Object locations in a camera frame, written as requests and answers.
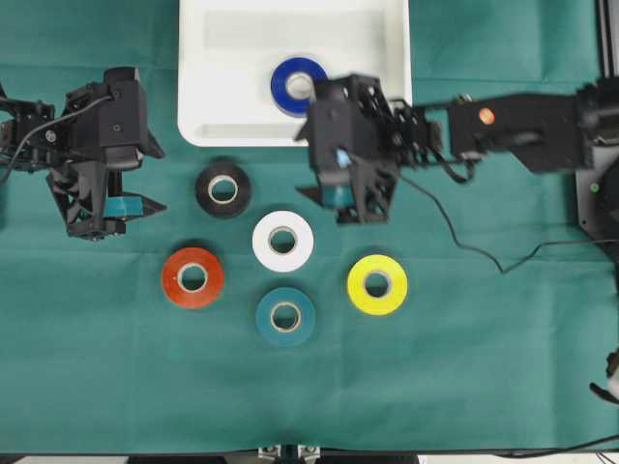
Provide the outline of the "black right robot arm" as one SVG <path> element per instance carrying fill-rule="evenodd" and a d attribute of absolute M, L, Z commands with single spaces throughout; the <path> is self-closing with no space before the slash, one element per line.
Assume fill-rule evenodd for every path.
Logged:
<path fill-rule="evenodd" d="M 302 194 L 337 221 L 388 219 L 402 170 L 441 168 L 467 184 L 490 153 L 507 152 L 530 172 L 576 173 L 585 242 L 618 257 L 618 164 L 595 151 L 618 146 L 618 81 L 605 77 L 569 95 L 512 93 L 425 105 L 389 99 L 377 77 L 318 78 L 298 139 L 309 146 L 316 183 Z"/>

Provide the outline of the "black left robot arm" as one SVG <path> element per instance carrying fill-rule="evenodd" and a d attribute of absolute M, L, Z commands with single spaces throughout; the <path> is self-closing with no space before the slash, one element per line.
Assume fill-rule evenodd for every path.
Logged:
<path fill-rule="evenodd" d="M 44 170 L 69 236 L 96 242 L 123 235 L 126 224 L 165 211 L 123 187 L 123 175 L 147 157 L 161 159 L 149 131 L 146 94 L 136 80 L 91 83 L 67 95 L 62 115 L 51 104 L 1 98 L 1 180 Z"/>

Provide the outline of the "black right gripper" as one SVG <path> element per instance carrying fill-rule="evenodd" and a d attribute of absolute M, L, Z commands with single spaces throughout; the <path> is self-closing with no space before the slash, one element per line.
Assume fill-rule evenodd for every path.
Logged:
<path fill-rule="evenodd" d="M 335 95 L 352 104 L 349 156 L 350 186 L 296 187 L 319 206 L 336 209 L 339 224 L 384 222 L 403 167 L 428 167 L 442 151 L 440 125 L 421 107 L 403 99 L 388 100 L 376 77 L 349 74 L 335 80 Z M 295 142 L 311 143 L 312 121 L 307 119 Z"/>

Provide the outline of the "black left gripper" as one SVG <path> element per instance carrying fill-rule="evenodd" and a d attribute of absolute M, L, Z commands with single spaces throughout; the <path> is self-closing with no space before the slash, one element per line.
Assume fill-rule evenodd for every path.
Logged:
<path fill-rule="evenodd" d="M 167 207 L 139 194 L 126 195 L 122 176 L 110 169 L 99 141 L 98 110 L 111 96 L 104 83 L 91 83 L 67 96 L 62 116 L 45 129 L 50 149 L 46 177 L 67 234 L 100 240 L 126 233 L 126 220 L 147 218 Z M 142 131 L 142 154 L 157 160 L 165 153 L 148 128 Z"/>

